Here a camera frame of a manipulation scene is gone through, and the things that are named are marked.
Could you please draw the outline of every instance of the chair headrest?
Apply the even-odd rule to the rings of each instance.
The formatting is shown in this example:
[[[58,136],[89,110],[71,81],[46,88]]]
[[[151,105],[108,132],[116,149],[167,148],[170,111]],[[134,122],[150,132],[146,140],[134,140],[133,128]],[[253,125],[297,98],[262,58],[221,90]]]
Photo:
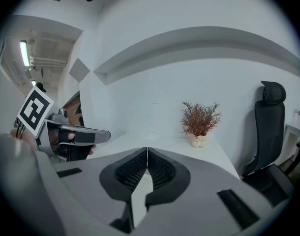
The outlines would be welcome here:
[[[274,105],[284,102],[286,99],[286,90],[277,82],[261,81],[265,86],[263,92],[263,101],[265,104]]]

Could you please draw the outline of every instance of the white plant pot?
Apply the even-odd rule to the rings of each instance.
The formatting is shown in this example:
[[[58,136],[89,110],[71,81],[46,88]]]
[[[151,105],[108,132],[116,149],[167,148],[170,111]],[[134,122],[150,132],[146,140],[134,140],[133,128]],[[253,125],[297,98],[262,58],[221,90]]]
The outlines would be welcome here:
[[[207,144],[207,135],[205,136],[194,136],[189,134],[190,143],[194,148],[204,147]]]

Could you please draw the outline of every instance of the potted plant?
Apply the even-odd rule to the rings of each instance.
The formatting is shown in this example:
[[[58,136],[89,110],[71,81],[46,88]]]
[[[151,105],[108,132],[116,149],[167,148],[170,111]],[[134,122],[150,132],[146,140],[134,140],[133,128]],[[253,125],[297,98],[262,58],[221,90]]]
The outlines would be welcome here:
[[[198,103],[192,105],[187,101],[183,102],[186,109],[183,110],[183,132],[188,135],[191,145],[195,148],[204,147],[207,143],[207,133],[217,127],[222,116],[216,113],[219,104],[214,103],[213,106],[202,107]]]

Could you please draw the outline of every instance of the fluorescent light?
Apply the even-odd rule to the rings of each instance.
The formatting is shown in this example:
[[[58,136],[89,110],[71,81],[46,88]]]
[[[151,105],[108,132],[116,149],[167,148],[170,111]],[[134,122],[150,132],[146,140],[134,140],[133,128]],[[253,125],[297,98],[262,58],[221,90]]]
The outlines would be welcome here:
[[[27,42],[20,41],[20,50],[23,59],[24,66],[29,66],[29,58],[28,58],[28,50],[27,50]]]

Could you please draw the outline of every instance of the dried plant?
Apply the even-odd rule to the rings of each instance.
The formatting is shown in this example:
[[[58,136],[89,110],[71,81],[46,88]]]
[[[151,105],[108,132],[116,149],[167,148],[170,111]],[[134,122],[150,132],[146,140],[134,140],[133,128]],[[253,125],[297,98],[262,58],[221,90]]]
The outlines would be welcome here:
[[[184,115],[181,119],[183,124],[183,132],[192,134],[195,137],[205,136],[210,130],[217,127],[222,116],[221,113],[216,113],[219,104],[214,103],[213,106],[202,107],[198,103],[192,105],[187,101],[183,102],[186,109],[183,110]]]

